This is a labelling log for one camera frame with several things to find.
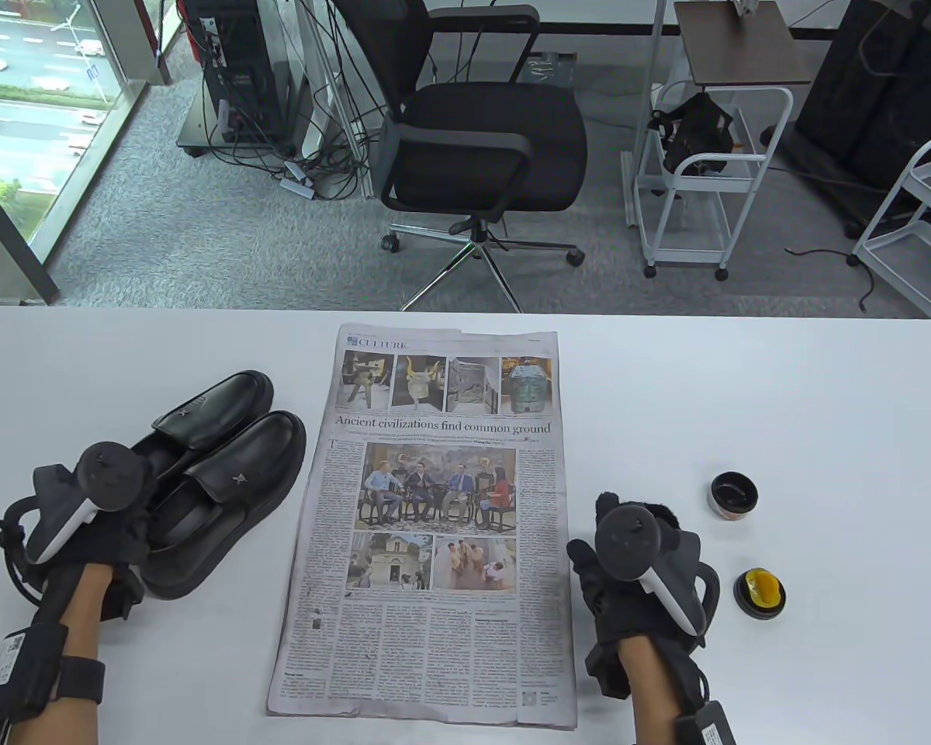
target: newspaper page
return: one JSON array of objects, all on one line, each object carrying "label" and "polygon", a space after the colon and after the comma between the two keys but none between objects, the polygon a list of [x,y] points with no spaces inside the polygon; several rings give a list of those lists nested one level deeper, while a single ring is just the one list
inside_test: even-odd
[{"label": "newspaper page", "polygon": [[576,726],[555,334],[345,326],[267,706]]}]

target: street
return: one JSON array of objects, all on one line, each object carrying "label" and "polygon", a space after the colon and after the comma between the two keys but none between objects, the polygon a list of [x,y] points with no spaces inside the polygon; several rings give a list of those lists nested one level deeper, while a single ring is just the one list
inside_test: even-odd
[{"label": "street", "polygon": [[0,102],[0,177],[17,178],[30,192],[57,194],[79,158],[66,145],[74,135],[96,134],[80,110]]},{"label": "street", "polygon": [[[85,29],[76,29],[76,36],[80,40],[97,38],[93,31]],[[69,92],[99,95],[96,82],[87,72],[88,61],[107,99],[113,100],[119,88],[106,57],[84,60],[74,47],[69,29],[53,31],[44,24],[0,19],[0,60],[7,63],[7,70],[0,71],[0,82],[36,88],[34,78],[60,78],[68,82]]]}]

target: white cart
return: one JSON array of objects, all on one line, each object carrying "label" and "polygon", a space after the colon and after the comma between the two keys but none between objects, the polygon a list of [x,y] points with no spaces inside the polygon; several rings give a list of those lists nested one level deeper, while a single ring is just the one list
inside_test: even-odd
[{"label": "white cart", "polygon": [[[931,160],[920,162],[931,153],[931,140],[910,158],[897,183],[890,189],[859,238],[849,258],[850,264],[859,259],[878,276],[883,277],[895,290],[931,316]],[[897,199],[901,189],[920,201],[909,223],[892,233],[874,237],[880,220]]]},{"label": "white cart", "polygon": [[[653,96],[655,109],[671,110],[673,106],[665,103],[665,96],[673,85],[664,85]],[[668,171],[662,164],[665,150],[660,135],[650,130],[644,142],[642,164],[637,178],[633,180],[633,210],[629,210],[628,222],[637,224],[642,237],[642,251],[645,258],[644,274],[655,276],[657,262],[688,262],[717,264],[714,274],[717,280],[728,278],[728,261],[738,244],[738,237],[745,226],[745,220],[752,209],[752,202],[759,192],[760,184],[766,174],[768,165],[773,160],[779,137],[784,125],[789,120],[793,109],[793,95],[789,88],[781,86],[747,85],[745,88],[706,88],[717,99],[718,93],[728,93],[727,102],[718,102],[722,109],[732,117],[729,127],[735,140],[735,152],[702,153],[693,155],[679,163],[674,172]],[[754,146],[749,125],[745,115],[735,101],[740,92],[774,92],[780,97],[779,120],[766,151],[760,153]],[[721,161],[725,163],[723,171],[711,172],[704,176],[687,176],[685,171],[692,164],[701,161]],[[621,159],[622,169],[632,166],[630,153],[624,153]],[[729,223],[725,212],[724,194],[745,195],[741,213],[734,227]],[[678,210],[677,230],[669,230],[669,220],[678,196],[682,199]]]}]

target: black leather shoe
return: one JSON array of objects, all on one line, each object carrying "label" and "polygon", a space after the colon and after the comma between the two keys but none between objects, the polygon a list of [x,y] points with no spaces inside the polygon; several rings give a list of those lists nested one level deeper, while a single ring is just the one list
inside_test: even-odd
[{"label": "black leather shoe", "polygon": [[131,449],[147,458],[163,483],[234,437],[272,404],[273,382],[246,369],[154,420],[154,432]]},{"label": "black leather shoe", "polygon": [[241,536],[280,506],[305,451],[301,420],[273,411],[186,469],[152,514],[152,550],[140,565],[149,592],[175,599],[200,585]]}]

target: hand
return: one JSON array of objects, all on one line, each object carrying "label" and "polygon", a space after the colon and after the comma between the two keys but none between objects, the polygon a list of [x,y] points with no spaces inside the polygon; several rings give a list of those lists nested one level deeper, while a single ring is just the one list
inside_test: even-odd
[{"label": "hand", "polygon": [[[605,492],[597,497],[597,524],[600,524],[621,500],[617,494]],[[641,504],[654,515],[662,532],[679,528],[679,521],[663,504]],[[583,600],[594,615],[597,641],[610,646],[632,636],[649,636],[651,639],[668,639],[692,652],[697,639],[683,632],[668,611],[653,594],[646,593],[639,582],[614,579],[600,566],[597,553],[585,540],[571,540],[566,546],[573,571],[580,579]]]}]

